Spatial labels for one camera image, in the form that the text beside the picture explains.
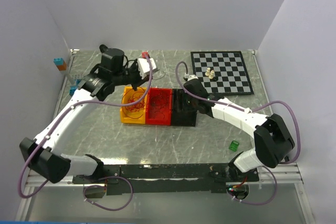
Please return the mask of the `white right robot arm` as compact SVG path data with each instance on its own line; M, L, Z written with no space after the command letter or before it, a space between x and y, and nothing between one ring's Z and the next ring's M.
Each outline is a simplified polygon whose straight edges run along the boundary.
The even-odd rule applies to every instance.
M201 114L222 120L247 133L254 147L237 154L228 164L231 179L241 181L257 167L275 168L295 147L281 116L267 116L243 108L229 99L210 94L195 75L183 84L187 103Z

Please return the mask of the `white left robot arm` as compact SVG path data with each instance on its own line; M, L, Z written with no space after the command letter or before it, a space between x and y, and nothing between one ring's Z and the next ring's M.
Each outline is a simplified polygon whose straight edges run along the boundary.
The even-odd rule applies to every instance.
M81 122L97 107L104 104L117 86L131 85L133 89L151 82L157 70L147 52L124 65L124 52L105 48L101 62L95 65L78 84L72 98L53 121L32 140L24 138L19 148L30 168L49 182L57 183L65 176L84 175L92 183L103 179L103 162L92 155L71 156L64 148Z

